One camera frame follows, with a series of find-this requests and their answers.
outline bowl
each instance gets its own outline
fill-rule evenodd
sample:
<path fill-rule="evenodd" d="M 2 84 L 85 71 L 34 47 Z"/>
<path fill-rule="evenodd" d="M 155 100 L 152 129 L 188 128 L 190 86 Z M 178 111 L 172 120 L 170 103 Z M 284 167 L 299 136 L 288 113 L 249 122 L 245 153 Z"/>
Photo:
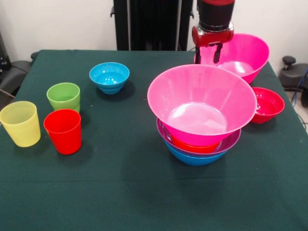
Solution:
<path fill-rule="evenodd" d="M 199 64 L 161 73 L 147 99 L 172 136 L 193 146 L 222 141 L 248 124 L 257 109 L 254 91 L 238 75 Z"/>
<path fill-rule="evenodd" d="M 203 166 L 213 163 L 214 161 L 221 158 L 226 152 L 220 153 L 214 156 L 207 156 L 207 157 L 195 157 L 190 155 L 185 155 L 176 149 L 174 149 L 168 142 L 164 141 L 169 151 L 181 162 L 190 165 L 190 166 Z"/>
<path fill-rule="evenodd" d="M 214 143 L 210 146 L 192 146 L 192 145 L 185 144 L 185 143 L 179 141 L 177 138 L 175 138 L 172 135 L 171 135 L 171 138 L 172 138 L 173 144 L 176 147 L 183 149 L 185 151 L 188 151 L 188 152 L 201 153 L 201 154 L 214 152 L 220 144 L 220 142 L 218 142 L 218 143 Z"/>
<path fill-rule="evenodd" d="M 248 34 L 234 34 L 230 42 L 224 43 L 220 60 L 213 62 L 216 47 L 201 47 L 201 64 L 215 65 L 241 76 L 251 83 L 269 59 L 270 49 L 265 41 Z"/>
<path fill-rule="evenodd" d="M 106 94 L 115 94 L 124 86 L 129 69 L 119 63 L 98 64 L 90 70 L 90 79 Z"/>
<path fill-rule="evenodd" d="M 228 151 L 230 148 L 232 148 L 240 139 L 241 136 L 241 130 L 237 130 L 231 135 L 229 135 L 227 138 L 224 138 L 219 146 L 216 148 L 216 150 L 212 153 L 193 153 L 193 152 L 188 152 L 186 150 L 183 150 L 177 146 L 174 145 L 172 137 L 170 132 L 167 130 L 167 128 L 164 126 L 164 124 L 157 119 L 156 121 L 157 125 L 157 130 L 161 137 L 164 139 L 165 142 L 167 142 L 173 149 L 177 150 L 180 153 L 183 153 L 185 155 L 190 155 L 190 156 L 196 156 L 196 157 L 206 157 L 206 156 L 213 156 L 213 155 L 218 155 L 221 153 L 224 153 Z"/>
<path fill-rule="evenodd" d="M 265 123 L 284 110 L 284 100 L 272 90 L 252 88 L 257 97 L 257 112 L 251 122 Z"/>

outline red bowl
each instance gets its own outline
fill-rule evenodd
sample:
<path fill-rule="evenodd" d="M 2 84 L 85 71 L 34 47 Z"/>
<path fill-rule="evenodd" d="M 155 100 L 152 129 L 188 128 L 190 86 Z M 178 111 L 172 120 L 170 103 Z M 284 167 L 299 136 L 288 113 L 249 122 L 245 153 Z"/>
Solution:
<path fill-rule="evenodd" d="M 281 96 L 266 88 L 252 88 L 257 97 L 257 112 L 251 122 L 265 123 L 284 110 Z"/>
<path fill-rule="evenodd" d="M 177 138 L 175 138 L 172 135 L 171 135 L 171 138 L 173 141 L 173 145 L 175 145 L 177 148 L 181 148 L 185 151 L 192 152 L 192 153 L 201 153 L 201 154 L 212 153 L 217 149 L 218 145 L 220 144 L 220 142 L 218 142 L 218 143 L 214 143 L 209 146 L 192 146 L 192 145 L 183 143 L 182 141 L 179 141 Z"/>

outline yellow cup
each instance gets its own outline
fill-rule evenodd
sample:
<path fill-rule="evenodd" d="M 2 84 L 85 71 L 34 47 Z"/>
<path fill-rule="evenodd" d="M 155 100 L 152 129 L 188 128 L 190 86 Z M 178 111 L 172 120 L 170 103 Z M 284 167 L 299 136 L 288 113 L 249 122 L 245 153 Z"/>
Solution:
<path fill-rule="evenodd" d="M 19 147 L 30 147 L 40 139 L 37 107 L 28 101 L 18 101 L 0 111 L 0 122 Z"/>

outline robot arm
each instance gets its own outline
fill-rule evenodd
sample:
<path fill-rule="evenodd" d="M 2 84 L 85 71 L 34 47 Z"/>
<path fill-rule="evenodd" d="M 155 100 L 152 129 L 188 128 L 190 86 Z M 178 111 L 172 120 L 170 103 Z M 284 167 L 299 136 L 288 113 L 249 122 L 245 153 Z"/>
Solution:
<path fill-rule="evenodd" d="M 198 0 L 199 25 L 192 28 L 196 45 L 195 63 L 201 63 L 200 47 L 217 46 L 214 63 L 219 62 L 222 44 L 229 42 L 234 34 L 231 23 L 235 0 Z"/>

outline blue bowl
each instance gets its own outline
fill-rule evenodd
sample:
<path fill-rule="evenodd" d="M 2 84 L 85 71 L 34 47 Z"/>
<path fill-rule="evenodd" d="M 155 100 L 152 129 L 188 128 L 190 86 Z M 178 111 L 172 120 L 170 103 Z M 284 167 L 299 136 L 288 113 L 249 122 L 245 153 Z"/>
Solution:
<path fill-rule="evenodd" d="M 220 153 L 218 155 L 213 156 L 207 156 L 207 157 L 196 157 L 196 156 L 190 156 L 185 155 L 183 153 L 180 153 L 179 151 L 175 150 L 168 142 L 164 140 L 167 148 L 171 153 L 180 161 L 183 163 L 190 165 L 190 166 L 202 166 L 202 165 L 208 165 L 210 163 L 213 163 L 214 161 L 221 158 L 227 151 Z"/>
<path fill-rule="evenodd" d="M 90 79 L 106 94 L 115 94 L 124 86 L 129 69 L 119 63 L 98 64 L 90 70 Z"/>

